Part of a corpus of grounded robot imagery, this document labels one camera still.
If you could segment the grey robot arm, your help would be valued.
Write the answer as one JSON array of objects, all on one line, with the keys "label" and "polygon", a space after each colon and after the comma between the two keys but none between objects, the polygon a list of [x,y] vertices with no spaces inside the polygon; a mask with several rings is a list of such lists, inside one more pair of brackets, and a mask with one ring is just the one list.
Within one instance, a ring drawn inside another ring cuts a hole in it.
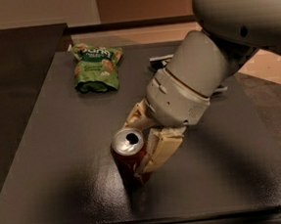
[{"label": "grey robot arm", "polygon": [[281,56],[281,0],[193,0],[192,9],[202,29],[185,36],[125,121],[149,131],[136,175],[154,172],[176,152],[220,83],[258,50]]}]

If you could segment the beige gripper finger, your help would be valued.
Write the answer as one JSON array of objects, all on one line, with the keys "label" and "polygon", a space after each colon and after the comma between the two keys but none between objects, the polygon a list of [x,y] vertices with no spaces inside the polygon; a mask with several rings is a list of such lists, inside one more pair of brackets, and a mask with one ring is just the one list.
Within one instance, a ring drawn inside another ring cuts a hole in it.
[{"label": "beige gripper finger", "polygon": [[177,152],[184,138],[185,127],[153,128],[149,132],[147,149],[136,174],[152,173]]},{"label": "beige gripper finger", "polygon": [[148,112],[147,101],[143,99],[137,103],[130,111],[128,118],[124,122],[124,128],[137,128],[138,130],[146,130],[159,126]]}]

